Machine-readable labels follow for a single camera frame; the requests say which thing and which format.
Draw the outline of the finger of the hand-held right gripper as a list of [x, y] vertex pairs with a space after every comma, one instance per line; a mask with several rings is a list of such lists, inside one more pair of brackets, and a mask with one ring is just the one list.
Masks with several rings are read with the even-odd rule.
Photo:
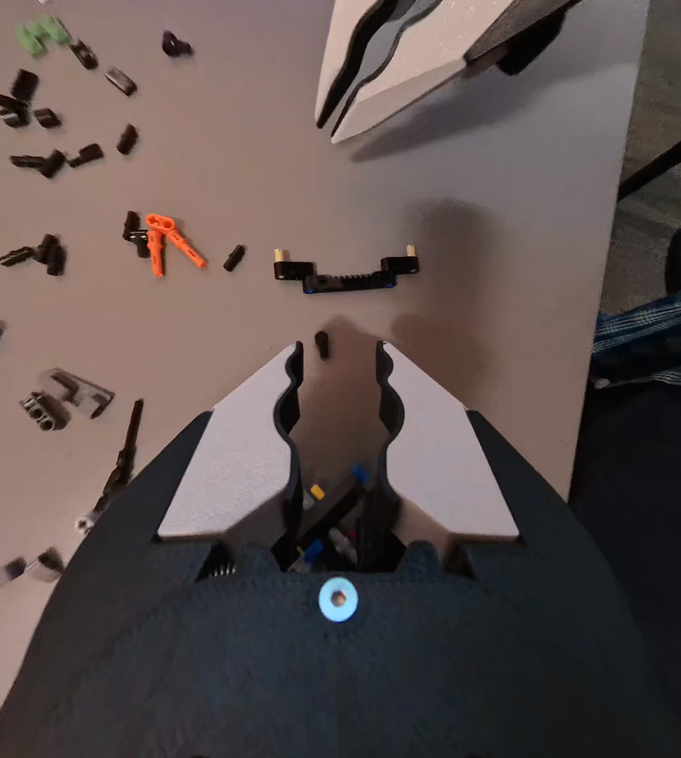
[[390, 1], [335, 1], [316, 96], [315, 121], [324, 128], [349, 92], [373, 36], [391, 18]]
[[406, 17], [418, 2], [391, 2], [391, 18], [383, 26], [398, 19], [402, 23], [383, 62], [354, 81], [340, 103], [331, 143], [376, 128], [454, 78], [475, 77], [493, 67], [509, 77], [519, 75], [558, 37], [577, 4], [422, 2]]

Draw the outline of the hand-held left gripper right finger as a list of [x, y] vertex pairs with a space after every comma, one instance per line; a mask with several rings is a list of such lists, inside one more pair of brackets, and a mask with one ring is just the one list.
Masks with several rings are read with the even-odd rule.
[[390, 435], [378, 472], [395, 537], [434, 548], [515, 542], [520, 531], [467, 408], [391, 343], [378, 343], [375, 361]]

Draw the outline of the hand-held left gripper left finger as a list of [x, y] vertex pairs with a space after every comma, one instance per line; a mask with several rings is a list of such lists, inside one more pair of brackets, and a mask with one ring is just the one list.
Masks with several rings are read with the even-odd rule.
[[299, 418], [303, 344], [294, 342], [211, 411], [157, 531], [164, 541], [270, 549], [302, 512]]

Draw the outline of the partly built lego car chassis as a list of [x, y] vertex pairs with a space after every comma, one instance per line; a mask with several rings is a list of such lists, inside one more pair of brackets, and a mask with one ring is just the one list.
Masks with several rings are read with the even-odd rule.
[[303, 493], [298, 535], [273, 552], [284, 573], [354, 572], [359, 568], [362, 516], [372, 501], [372, 476], [353, 466], [333, 488], [314, 484]]

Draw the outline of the black lego gear rack assembly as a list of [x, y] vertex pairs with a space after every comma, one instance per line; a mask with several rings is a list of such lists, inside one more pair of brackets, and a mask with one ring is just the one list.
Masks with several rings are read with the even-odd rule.
[[366, 274], [320, 274], [312, 261], [294, 261], [282, 249], [274, 251], [273, 269], [276, 280], [300, 282], [304, 294], [323, 295], [393, 289], [400, 276], [419, 273], [420, 265], [415, 245], [409, 244], [404, 255], [382, 258], [378, 270]]

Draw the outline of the black lego lever with axle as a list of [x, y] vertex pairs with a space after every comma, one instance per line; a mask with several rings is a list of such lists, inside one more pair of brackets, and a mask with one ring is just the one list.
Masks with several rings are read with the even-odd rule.
[[81, 535], [87, 535], [92, 531], [99, 518], [105, 513], [109, 505], [121, 494], [129, 484], [137, 451], [137, 434], [140, 428], [140, 420], [144, 410], [144, 400], [138, 399], [134, 403], [130, 422], [125, 436], [123, 447], [119, 450], [115, 468], [105, 483], [99, 500], [95, 506], [76, 522], [76, 528]]

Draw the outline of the dark grey three-hole lego beam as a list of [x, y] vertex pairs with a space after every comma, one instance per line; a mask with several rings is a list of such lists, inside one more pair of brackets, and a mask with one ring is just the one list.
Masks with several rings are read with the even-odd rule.
[[61, 431], [69, 423], [69, 414], [52, 396], [34, 391], [19, 401], [25, 414], [41, 431]]

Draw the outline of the green lego plate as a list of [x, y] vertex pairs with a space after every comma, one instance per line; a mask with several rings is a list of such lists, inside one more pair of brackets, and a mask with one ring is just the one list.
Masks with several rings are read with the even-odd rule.
[[53, 15], [41, 15], [15, 29], [15, 38], [33, 58], [42, 58], [49, 45], [70, 46], [74, 39], [61, 19]]

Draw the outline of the scattered small black lego pieces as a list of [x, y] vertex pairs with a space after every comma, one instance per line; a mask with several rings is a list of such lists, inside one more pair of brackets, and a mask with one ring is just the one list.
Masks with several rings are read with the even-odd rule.
[[[92, 71], [98, 66], [94, 53], [85, 43], [78, 40], [69, 48], [87, 70]], [[45, 129], [54, 129], [61, 125], [61, 119], [52, 109], [32, 108], [32, 99], [39, 82], [39, 77], [34, 72], [19, 70], [10, 94], [6, 96], [0, 93], [0, 118], [9, 127], [21, 128], [27, 125], [31, 118], [35, 118]], [[15, 167], [34, 170], [39, 175], [52, 179], [65, 165], [76, 168], [101, 160], [104, 156], [101, 146], [91, 143], [81, 147], [73, 158], [68, 158], [62, 151], [55, 149], [49, 156], [11, 156], [10, 162]], [[138, 214], [129, 212], [122, 238], [136, 247], [140, 258], [150, 259], [146, 246], [146, 232], [149, 229], [142, 228], [140, 224]], [[37, 246], [23, 246], [1, 256], [0, 265], [10, 268], [30, 260], [45, 265], [50, 276], [63, 275], [66, 253], [60, 238], [48, 233]], [[0, 324], [0, 339], [3, 333], [4, 327]]]

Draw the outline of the dark trousers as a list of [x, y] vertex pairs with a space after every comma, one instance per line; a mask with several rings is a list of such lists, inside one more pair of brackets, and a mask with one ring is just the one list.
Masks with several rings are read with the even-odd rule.
[[628, 596], [681, 724], [681, 387], [588, 389], [569, 505]]

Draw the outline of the blue plaid shirt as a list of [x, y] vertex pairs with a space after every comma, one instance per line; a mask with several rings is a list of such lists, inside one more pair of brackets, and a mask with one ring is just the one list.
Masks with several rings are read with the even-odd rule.
[[598, 389], [681, 387], [681, 289], [618, 315], [597, 316], [589, 381]]

